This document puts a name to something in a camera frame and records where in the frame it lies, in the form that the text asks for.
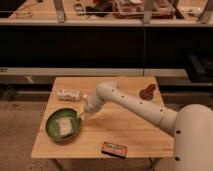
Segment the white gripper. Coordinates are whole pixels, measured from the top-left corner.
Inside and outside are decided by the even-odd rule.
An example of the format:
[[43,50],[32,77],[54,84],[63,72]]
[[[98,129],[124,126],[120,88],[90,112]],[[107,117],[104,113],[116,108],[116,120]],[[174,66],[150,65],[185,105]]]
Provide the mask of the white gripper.
[[81,106],[77,116],[82,117],[82,121],[87,121],[97,112],[91,99],[87,99],[84,106]]

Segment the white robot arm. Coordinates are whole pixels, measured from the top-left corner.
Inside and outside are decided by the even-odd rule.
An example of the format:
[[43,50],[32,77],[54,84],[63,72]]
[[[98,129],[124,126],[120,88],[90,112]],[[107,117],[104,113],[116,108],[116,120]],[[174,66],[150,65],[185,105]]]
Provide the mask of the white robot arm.
[[213,169],[213,110],[190,104],[179,111],[122,92],[116,82],[96,86],[80,116],[90,118],[107,102],[114,102],[174,138],[173,171]]

